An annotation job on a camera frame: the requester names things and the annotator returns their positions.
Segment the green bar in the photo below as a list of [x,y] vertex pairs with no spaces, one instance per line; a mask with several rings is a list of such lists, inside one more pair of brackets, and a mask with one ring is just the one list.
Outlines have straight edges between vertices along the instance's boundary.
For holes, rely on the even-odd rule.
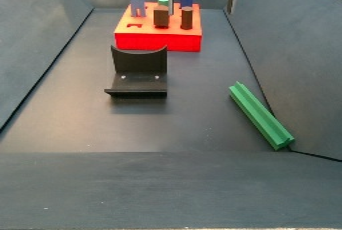
[[247,87],[236,82],[234,85],[229,87],[229,90],[232,99],[267,139],[273,150],[285,147],[293,141],[293,137],[273,118]]

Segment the black surface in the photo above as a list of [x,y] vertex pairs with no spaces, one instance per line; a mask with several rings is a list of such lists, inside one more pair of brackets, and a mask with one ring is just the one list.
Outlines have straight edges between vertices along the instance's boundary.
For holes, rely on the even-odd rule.
[[84,0],[0,0],[0,129],[90,10]]
[[342,164],[293,153],[0,155],[0,228],[340,228]]
[[114,75],[108,48],[121,14],[90,14],[1,133],[0,151],[271,151],[228,95],[238,80],[261,99],[221,10],[201,10],[200,53],[168,52],[160,100],[113,100],[102,92]]
[[228,15],[291,149],[342,160],[342,0],[237,0]]
[[154,73],[114,74],[112,88],[104,92],[116,97],[165,97],[166,75]]

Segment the dark gray table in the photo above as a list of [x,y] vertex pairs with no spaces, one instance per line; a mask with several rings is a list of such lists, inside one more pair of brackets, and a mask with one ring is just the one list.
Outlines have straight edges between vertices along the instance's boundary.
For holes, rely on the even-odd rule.
[[228,97],[261,98],[220,10],[169,52],[165,100],[112,100],[97,10],[0,136],[0,228],[340,227],[342,164],[275,153]]

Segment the red base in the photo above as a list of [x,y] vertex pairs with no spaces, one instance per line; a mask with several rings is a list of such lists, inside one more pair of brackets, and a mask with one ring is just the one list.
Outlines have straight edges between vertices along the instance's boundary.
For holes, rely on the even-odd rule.
[[128,6],[113,35],[116,47],[121,50],[157,50],[164,45],[172,51],[200,51],[201,27],[198,5],[193,4],[192,29],[180,29],[181,10],[174,3],[173,15],[169,16],[168,28],[154,28],[153,7],[156,3],[145,3],[145,17],[130,17]]

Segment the green prism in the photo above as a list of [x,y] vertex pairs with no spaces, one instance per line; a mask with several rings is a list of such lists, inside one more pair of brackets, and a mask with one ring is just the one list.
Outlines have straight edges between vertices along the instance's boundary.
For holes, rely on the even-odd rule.
[[293,141],[293,137],[273,118],[247,87],[236,82],[234,85],[229,87],[229,91],[232,99],[269,142],[273,150],[285,147]]

